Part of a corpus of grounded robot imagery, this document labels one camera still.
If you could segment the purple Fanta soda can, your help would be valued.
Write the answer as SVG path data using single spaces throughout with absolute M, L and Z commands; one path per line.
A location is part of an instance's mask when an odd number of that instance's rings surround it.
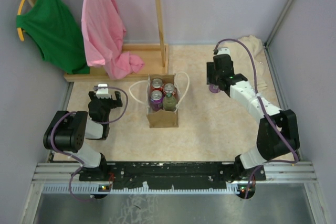
M 219 93 L 220 92 L 220 88 L 214 84 L 210 84 L 208 86 L 208 89 L 211 93 Z

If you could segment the green-capped Chang soda bottle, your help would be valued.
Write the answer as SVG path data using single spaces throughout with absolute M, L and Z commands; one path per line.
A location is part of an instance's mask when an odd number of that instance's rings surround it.
M 162 101 L 163 110 L 165 111 L 175 111 L 177 100 L 172 93 L 167 93 Z

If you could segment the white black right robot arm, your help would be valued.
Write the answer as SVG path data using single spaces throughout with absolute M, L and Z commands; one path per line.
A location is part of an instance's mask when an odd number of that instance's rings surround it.
M 247 78 L 234 72 L 228 53 L 219 53 L 207 63 L 207 81 L 242 105 L 259 124 L 256 145 L 235 157 L 231 180 L 248 179 L 253 169 L 279 156 L 291 153 L 297 163 L 300 147 L 297 117 L 293 110 L 282 110 L 254 90 Z

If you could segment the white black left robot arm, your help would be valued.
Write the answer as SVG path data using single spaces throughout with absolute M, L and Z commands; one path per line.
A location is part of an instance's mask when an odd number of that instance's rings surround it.
M 80 181 L 108 180 L 111 185 L 116 173 L 102 153 L 85 144 L 85 139 L 106 140 L 110 124 L 125 114 L 129 97 L 124 90 L 108 84 L 95 86 L 88 95 L 88 112 L 56 112 L 44 134 L 43 144 L 45 149 L 71 157 L 80 164 L 70 175 L 70 183 L 79 175 Z

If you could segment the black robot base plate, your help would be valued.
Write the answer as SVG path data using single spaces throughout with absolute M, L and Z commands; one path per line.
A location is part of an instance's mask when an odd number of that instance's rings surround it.
M 114 189 L 225 189 L 227 183 L 247 181 L 254 169 L 233 162 L 103 162 L 83 168 L 81 182 L 111 182 Z

